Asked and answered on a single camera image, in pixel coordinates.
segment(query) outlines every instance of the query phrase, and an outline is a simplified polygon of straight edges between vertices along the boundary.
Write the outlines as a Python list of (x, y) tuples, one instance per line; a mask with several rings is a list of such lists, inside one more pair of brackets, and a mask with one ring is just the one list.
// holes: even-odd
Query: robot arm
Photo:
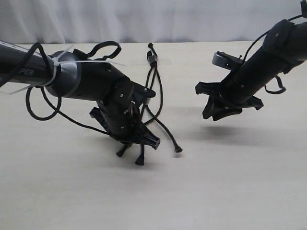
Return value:
[[(141, 122), (139, 111), (142, 104), (155, 97), (154, 91), (132, 82), (110, 63), (90, 62), (90, 55), (77, 49), (64, 54), (59, 51), (48, 58), (34, 52), (21, 65), (28, 51), (0, 42), (0, 86), (7, 81), (25, 83), (45, 87), (53, 96), (95, 101), (98, 108), (93, 108), (90, 115), (112, 138), (125, 145), (135, 143), (158, 148), (160, 139)], [(62, 63), (57, 66), (56, 74), (54, 57)]]
[[(307, 3), (301, 2), (303, 16)], [(289, 20), (277, 23), (267, 34), (262, 46), (247, 61), (217, 52), (213, 64), (231, 70), (220, 83), (199, 82), (196, 94), (209, 95), (203, 118), (214, 121), (242, 113), (243, 108), (263, 107), (254, 94), (279, 73), (287, 74), (307, 60), (307, 23)]]

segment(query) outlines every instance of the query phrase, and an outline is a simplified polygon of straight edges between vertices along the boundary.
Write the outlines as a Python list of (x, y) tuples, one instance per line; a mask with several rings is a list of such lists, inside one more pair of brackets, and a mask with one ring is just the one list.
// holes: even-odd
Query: white curtain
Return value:
[(0, 40), (254, 40), (281, 19), (300, 13), (300, 0), (0, 0)]

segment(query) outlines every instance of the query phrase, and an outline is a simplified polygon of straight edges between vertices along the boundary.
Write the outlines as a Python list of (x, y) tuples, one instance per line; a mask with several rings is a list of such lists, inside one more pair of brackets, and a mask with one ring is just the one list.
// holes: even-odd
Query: white table surface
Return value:
[[(258, 92), (265, 105), (259, 111), (246, 109), (218, 122), (201, 116), (208, 97), (196, 95), (195, 85), (228, 73), (211, 64), (214, 52), (238, 56), (249, 45), (154, 44), (165, 96), (160, 118), (184, 151), (173, 158), (168, 136), (152, 124), (162, 141), (156, 151), (146, 147), (143, 167), (134, 164), (139, 146), (118, 158), (121, 145), (110, 137), (59, 115), (36, 121), (26, 110), (25, 92), (1, 93), (0, 229), (306, 230), (307, 65), (281, 75), (284, 94)], [(88, 52), (93, 46), (75, 48)], [(48, 54), (66, 47), (44, 45)], [(122, 48), (114, 61), (128, 66), (116, 67), (145, 84), (147, 44)], [(22, 86), (9, 83), (1, 90)], [(276, 90), (277, 83), (269, 87)], [(31, 103), (38, 115), (50, 114), (39, 90)], [(99, 128), (88, 114), (93, 106), (64, 99), (62, 111)]]

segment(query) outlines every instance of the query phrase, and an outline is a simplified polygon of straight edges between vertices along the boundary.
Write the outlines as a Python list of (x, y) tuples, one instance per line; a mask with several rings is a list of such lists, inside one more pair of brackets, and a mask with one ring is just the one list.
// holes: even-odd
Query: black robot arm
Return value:
[[(301, 1), (301, 6), (302, 15), (293, 19), (307, 17), (305, 0)], [(281, 87), (276, 94), (285, 91), (278, 74), (287, 74), (307, 60), (307, 23), (294, 24), (290, 20), (282, 20), (270, 29), (262, 46), (247, 61), (246, 56), (241, 59), (223, 52), (215, 53), (213, 64), (230, 73), (219, 83), (199, 82), (195, 87), (196, 94), (209, 95), (202, 113), (204, 119), (212, 116), (217, 121), (240, 114), (243, 108), (261, 109), (263, 103), (254, 94), (273, 78), (277, 78)]]
[[(105, 46), (117, 46), (117, 49), (110, 56), (89, 59)], [(40, 54), (33, 52), (37, 48)], [(47, 56), (40, 44), (27, 50), (0, 41), (0, 86), (7, 82), (24, 83), (30, 85), (27, 93), (38, 87), (59, 99), (95, 101), (97, 107), (90, 116), (109, 136), (127, 146), (140, 144), (157, 149), (160, 139), (141, 122), (139, 110), (155, 97), (155, 92), (132, 82), (111, 63), (103, 62), (115, 57), (120, 50), (118, 43), (109, 41), (95, 46), (89, 54), (75, 49)]]

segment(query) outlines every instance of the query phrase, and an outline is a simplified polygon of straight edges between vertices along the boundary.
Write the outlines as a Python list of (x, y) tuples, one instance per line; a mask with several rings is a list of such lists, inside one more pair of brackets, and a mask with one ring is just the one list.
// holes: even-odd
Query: white backdrop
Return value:
[(250, 41), (301, 13), (300, 0), (1, 0), (12, 43)]

